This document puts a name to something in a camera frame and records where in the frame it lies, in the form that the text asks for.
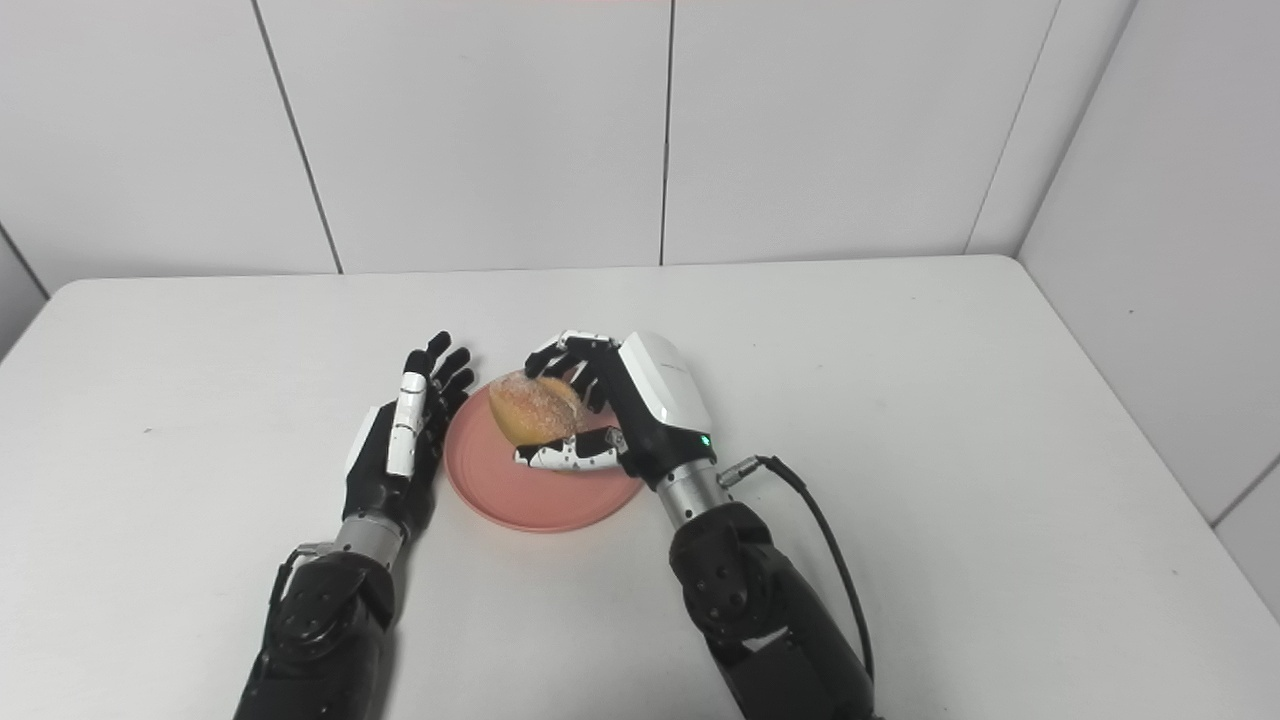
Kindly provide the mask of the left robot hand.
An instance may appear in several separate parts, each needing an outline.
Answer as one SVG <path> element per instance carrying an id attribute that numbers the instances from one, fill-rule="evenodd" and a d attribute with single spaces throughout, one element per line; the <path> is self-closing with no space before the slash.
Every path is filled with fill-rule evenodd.
<path id="1" fill-rule="evenodd" d="M 447 331 L 410 352 L 396 398 L 372 410 L 355 443 L 343 520 L 383 518 L 407 538 L 425 528 L 445 434 L 475 382 L 470 360 Z"/>

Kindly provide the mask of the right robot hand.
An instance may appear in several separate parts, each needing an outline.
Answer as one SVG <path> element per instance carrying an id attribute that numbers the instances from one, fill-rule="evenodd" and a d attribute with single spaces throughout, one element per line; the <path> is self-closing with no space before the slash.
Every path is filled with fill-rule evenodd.
<path id="1" fill-rule="evenodd" d="M 686 477 L 716 479 L 710 414 L 682 355 L 666 337 L 637 331 L 616 340 L 564 331 L 530 354 L 524 366 L 530 379 L 562 372 L 588 410 L 609 410 L 613 424 L 521 445 L 516 461 L 573 473 L 620 468 L 652 489 Z"/>

